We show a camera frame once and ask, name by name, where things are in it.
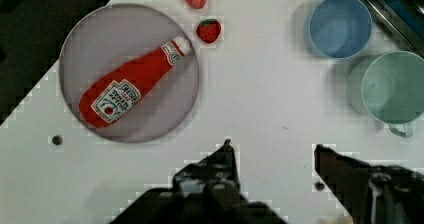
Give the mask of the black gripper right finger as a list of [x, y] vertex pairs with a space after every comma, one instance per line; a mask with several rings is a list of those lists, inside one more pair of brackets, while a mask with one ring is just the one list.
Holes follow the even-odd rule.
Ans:
[[424, 224], [423, 175], [399, 165], [370, 165], [319, 145], [315, 171], [354, 224]]

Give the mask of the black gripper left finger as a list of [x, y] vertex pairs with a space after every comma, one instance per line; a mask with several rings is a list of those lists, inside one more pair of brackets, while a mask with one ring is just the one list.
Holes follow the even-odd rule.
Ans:
[[224, 183], [240, 189], [235, 150], [230, 139], [204, 159], [178, 171], [172, 178], [172, 190], [188, 196], [202, 193], [209, 183]]

